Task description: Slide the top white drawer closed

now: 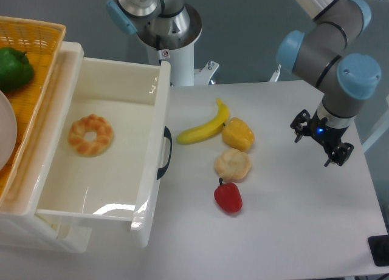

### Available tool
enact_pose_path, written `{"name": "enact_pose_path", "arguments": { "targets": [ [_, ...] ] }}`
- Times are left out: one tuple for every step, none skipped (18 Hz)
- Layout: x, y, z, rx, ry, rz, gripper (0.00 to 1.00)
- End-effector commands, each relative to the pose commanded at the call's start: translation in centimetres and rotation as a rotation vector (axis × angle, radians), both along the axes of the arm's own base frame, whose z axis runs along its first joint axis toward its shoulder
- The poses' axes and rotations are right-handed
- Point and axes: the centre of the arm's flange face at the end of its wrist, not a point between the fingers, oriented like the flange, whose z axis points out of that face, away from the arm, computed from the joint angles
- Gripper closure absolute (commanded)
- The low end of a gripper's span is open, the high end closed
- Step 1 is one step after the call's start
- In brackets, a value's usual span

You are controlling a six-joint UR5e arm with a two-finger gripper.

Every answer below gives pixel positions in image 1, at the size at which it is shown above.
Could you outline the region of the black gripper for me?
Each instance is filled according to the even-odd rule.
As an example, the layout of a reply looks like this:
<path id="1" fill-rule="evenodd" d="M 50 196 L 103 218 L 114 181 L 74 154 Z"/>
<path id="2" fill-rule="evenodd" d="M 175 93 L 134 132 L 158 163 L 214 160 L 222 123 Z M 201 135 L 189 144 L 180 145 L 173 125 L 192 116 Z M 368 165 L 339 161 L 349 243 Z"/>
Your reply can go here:
<path id="1" fill-rule="evenodd" d="M 328 156 L 324 167 L 327 167 L 330 163 L 342 166 L 349 159 L 354 146 L 350 143 L 340 142 L 343 136 L 343 128 L 329 127 L 324 125 L 322 120 L 324 118 L 320 120 L 317 115 L 311 118 L 306 109 L 302 110 L 290 124 L 296 135 L 294 142 L 298 143 L 302 137 L 311 136 L 323 146 Z"/>

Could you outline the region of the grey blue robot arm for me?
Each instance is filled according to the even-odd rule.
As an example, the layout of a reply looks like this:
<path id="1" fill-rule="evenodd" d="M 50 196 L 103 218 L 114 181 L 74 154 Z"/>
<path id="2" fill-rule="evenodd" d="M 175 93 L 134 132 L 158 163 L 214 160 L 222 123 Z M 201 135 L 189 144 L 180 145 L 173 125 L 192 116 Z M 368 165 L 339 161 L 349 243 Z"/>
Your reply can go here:
<path id="1" fill-rule="evenodd" d="M 341 53 L 371 21 L 364 0 L 295 0 L 315 23 L 309 33 L 294 30 L 281 42 L 276 61 L 323 93 L 315 113 L 301 111 L 292 121 L 296 141 L 311 137 L 320 144 L 327 164 L 342 166 L 354 146 L 342 136 L 375 92 L 382 71 L 361 53 Z"/>

